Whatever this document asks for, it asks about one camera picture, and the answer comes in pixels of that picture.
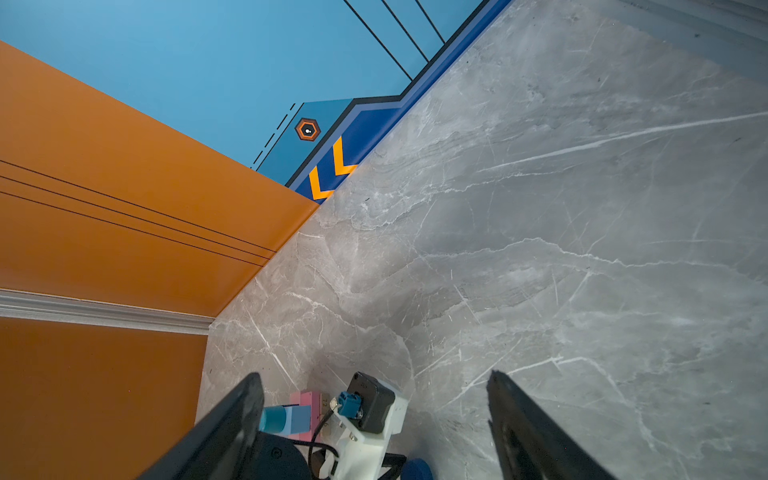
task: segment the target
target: hexagon logo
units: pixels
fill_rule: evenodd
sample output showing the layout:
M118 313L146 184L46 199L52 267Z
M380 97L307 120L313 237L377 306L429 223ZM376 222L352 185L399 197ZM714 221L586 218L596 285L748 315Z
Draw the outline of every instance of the hexagon logo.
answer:
M301 140L315 141L317 136L320 135L320 127L317 124L317 120L302 118L296 125L296 133L299 134Z

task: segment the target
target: orange chevron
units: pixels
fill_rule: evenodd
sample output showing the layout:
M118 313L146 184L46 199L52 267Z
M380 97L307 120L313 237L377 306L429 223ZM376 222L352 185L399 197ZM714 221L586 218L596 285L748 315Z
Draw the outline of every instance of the orange chevron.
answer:
M333 144L333 167L336 170L336 176L349 175L357 168L357 165L344 164L344 150L342 149L341 137Z
M333 190L320 190L320 179L317 177L317 167L314 167L310 172L310 186L312 187L312 198L315 200L321 200L333 195Z

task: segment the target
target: gray marble floor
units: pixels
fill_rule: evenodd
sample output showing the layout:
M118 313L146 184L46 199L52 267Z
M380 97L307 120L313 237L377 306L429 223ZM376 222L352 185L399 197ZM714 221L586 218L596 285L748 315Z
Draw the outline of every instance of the gray marble floor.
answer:
M768 88L517 0L211 327L199 415L358 369L500 478L492 369L618 478L768 478Z

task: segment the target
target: orange panel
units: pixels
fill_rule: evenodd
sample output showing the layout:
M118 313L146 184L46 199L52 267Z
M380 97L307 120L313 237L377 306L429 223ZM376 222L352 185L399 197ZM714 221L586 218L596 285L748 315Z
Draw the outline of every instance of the orange panel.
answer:
M216 316L317 205L0 42L0 288Z
M206 340L0 318L0 478L136 478L192 428Z

